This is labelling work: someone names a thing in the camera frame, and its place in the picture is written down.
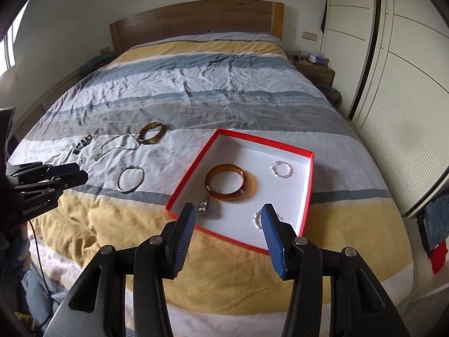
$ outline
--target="black cable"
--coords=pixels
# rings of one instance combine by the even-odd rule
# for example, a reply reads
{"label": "black cable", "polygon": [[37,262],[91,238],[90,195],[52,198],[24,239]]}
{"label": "black cable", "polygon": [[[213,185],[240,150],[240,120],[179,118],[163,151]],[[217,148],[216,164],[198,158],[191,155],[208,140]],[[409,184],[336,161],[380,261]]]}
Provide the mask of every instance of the black cable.
{"label": "black cable", "polygon": [[41,272],[41,274],[42,274],[43,283],[45,284],[45,288],[47,289],[47,294],[48,294],[49,299],[50,299],[50,310],[49,310],[49,314],[47,315],[46,319],[45,319],[39,326],[37,326],[36,328],[34,328],[34,329],[31,331],[31,333],[36,333],[36,332],[39,331],[39,330],[40,330],[40,329],[41,329],[41,328],[48,322],[48,320],[50,319],[50,316],[51,316],[51,314],[52,314],[52,312],[53,312],[53,299],[52,299],[52,295],[51,295],[49,286],[47,285],[47,281],[45,280],[45,275],[44,275],[44,273],[43,273],[42,263],[40,262],[39,247],[38,247],[38,245],[37,245],[36,231],[34,230],[33,223],[31,223],[30,220],[29,220],[28,222],[30,223],[31,230],[33,231],[34,242],[36,243],[36,252],[37,252],[37,259],[38,259],[38,261],[39,261],[40,272]]}

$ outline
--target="screw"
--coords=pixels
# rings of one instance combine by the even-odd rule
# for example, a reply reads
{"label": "screw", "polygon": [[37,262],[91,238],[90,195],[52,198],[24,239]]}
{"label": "screw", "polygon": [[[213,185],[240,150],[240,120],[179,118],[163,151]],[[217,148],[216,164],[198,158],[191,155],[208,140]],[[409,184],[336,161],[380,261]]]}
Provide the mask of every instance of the screw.
{"label": "screw", "polygon": [[154,235],[150,238],[150,244],[161,244],[163,242],[163,238],[160,235]]}
{"label": "screw", "polygon": [[102,255],[108,255],[108,254],[110,254],[112,252],[112,250],[113,250],[113,247],[108,244],[108,245],[103,246],[102,248],[100,248],[100,253]]}
{"label": "screw", "polygon": [[357,251],[352,247],[346,247],[344,249],[344,254],[349,257],[354,257],[357,254]]}
{"label": "screw", "polygon": [[298,245],[298,246],[305,246],[306,244],[307,244],[307,238],[305,238],[305,237],[296,237],[295,238],[295,243]]}

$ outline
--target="bed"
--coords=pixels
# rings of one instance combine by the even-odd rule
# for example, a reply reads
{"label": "bed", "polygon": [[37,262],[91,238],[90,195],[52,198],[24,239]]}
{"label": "bed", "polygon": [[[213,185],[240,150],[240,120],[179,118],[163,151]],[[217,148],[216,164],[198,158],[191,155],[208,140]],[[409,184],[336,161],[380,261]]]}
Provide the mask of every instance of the bed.
{"label": "bed", "polygon": [[[314,152],[305,236],[320,247],[356,248],[403,311],[412,288],[407,233],[394,201],[351,126],[288,61],[281,47],[283,4],[207,0],[165,6],[111,24],[120,56],[64,94],[19,144],[9,162],[78,162],[86,185],[66,191],[59,207],[33,220],[35,244],[59,296],[105,244],[138,245],[171,220],[167,200],[216,128],[277,140]],[[167,124],[157,145],[116,149],[95,161],[102,144]],[[93,142],[74,145],[88,133]],[[132,147],[128,137],[114,144]],[[138,164],[145,180],[122,194],[121,169]],[[195,231],[183,271],[164,281],[179,336],[277,336],[292,284],[269,256]],[[321,334],[329,333],[329,279]],[[132,283],[126,291],[133,334]]]}

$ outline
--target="jewelry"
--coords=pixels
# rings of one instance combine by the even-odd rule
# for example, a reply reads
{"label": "jewelry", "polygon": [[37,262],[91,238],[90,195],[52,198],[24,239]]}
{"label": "jewelry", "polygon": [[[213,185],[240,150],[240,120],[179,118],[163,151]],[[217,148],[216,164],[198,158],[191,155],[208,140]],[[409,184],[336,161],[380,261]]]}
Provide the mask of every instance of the jewelry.
{"label": "jewelry", "polygon": [[[136,170],[140,170],[142,171],[142,178],[140,179],[140,181],[138,182],[138,184],[136,186],[134,186],[132,189],[130,190],[122,190],[120,188],[120,177],[122,176],[122,174],[126,171],[126,170],[132,170],[132,169],[136,169]],[[134,165],[129,165],[128,167],[125,167],[124,169],[122,169],[122,172],[120,173],[120,175],[118,176],[117,179],[117,185],[116,188],[118,191],[120,191],[121,193],[132,193],[135,189],[137,189],[143,182],[143,178],[145,177],[145,172],[143,171],[143,168],[140,166],[134,166]]]}
{"label": "jewelry", "polygon": [[258,211],[255,212],[254,217],[253,217],[253,224],[257,229],[262,230],[262,220],[260,218],[261,215],[262,215],[262,209],[259,209]]}
{"label": "jewelry", "polygon": [[93,137],[91,134],[86,135],[84,139],[82,139],[81,142],[75,146],[73,154],[79,154],[85,146],[89,145],[92,142],[92,139]]}
{"label": "jewelry", "polygon": [[[112,142],[114,139],[117,139],[121,136],[129,136],[132,138],[132,140],[134,140],[136,146],[134,148],[127,148],[127,147],[123,147],[122,145],[116,145],[114,148],[111,148],[109,150],[107,150],[105,153],[103,153],[103,147],[105,145],[107,145],[108,143]],[[108,154],[110,151],[113,151],[116,148],[121,148],[121,149],[126,149],[128,151],[137,151],[140,147],[140,143],[139,141],[136,139],[136,137],[134,137],[133,135],[129,134],[129,133],[123,133],[123,134],[119,134],[118,136],[115,136],[111,139],[109,139],[106,143],[104,143],[100,149],[98,150],[98,153],[95,155],[95,157],[93,158],[95,161],[98,161],[100,158],[102,158],[104,155]]]}
{"label": "jewelry", "polygon": [[[279,165],[286,165],[287,168],[288,168],[288,173],[286,173],[285,175],[279,175],[279,174],[278,174],[278,171],[276,170],[276,167],[279,166]],[[273,164],[271,165],[271,172],[272,172],[275,176],[277,176],[277,177],[282,177],[282,178],[284,179],[284,178],[290,177],[290,175],[291,175],[291,173],[292,173],[292,169],[291,169],[291,166],[290,166],[287,162],[284,162],[284,161],[276,161],[275,163],[273,163]]]}
{"label": "jewelry", "polygon": [[[242,183],[242,186],[240,186],[240,189],[238,189],[232,193],[219,193],[219,192],[214,191],[210,187],[210,180],[216,173],[218,173],[220,171],[232,171],[232,172],[238,173],[242,177],[242,180],[243,180],[243,183]],[[236,165],[233,165],[230,163],[223,163],[221,165],[215,166],[213,169],[211,169],[207,173],[204,184],[206,185],[207,191],[209,191],[210,195],[213,198],[218,199],[218,200],[234,200],[243,194],[243,191],[245,191],[248,181],[246,180],[245,173],[243,172],[243,170],[240,167],[237,167]]]}
{"label": "jewelry", "polygon": [[[156,134],[154,137],[150,138],[150,139],[145,139],[145,134],[153,128],[157,128],[160,127],[161,129],[159,130],[158,134]],[[164,136],[165,132],[167,131],[167,126],[160,123],[160,122],[152,122],[148,125],[145,125],[141,131],[139,132],[138,135],[138,140],[140,142],[140,144],[156,144],[157,142],[160,141],[160,139]]]}
{"label": "jewelry", "polygon": [[203,201],[201,201],[199,203],[198,206],[198,213],[201,217],[205,217],[207,213],[210,212],[210,196],[209,195],[205,195]]}

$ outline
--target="blue gripper pad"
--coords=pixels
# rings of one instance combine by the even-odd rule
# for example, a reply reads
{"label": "blue gripper pad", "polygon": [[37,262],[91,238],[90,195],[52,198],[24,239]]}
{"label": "blue gripper pad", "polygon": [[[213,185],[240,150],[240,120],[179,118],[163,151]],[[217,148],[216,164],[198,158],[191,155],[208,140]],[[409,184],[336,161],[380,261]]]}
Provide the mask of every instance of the blue gripper pad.
{"label": "blue gripper pad", "polygon": [[184,266],[196,220],[196,208],[192,203],[187,202],[166,243],[166,254],[168,253],[171,255],[171,260],[169,261],[173,265],[175,274],[178,274]]}
{"label": "blue gripper pad", "polygon": [[287,273],[287,267],[285,266],[284,246],[282,246],[281,239],[278,231],[276,230],[274,221],[270,216],[270,210],[267,204],[265,204],[262,208],[261,222],[273,269],[278,273],[279,277],[283,279]]}

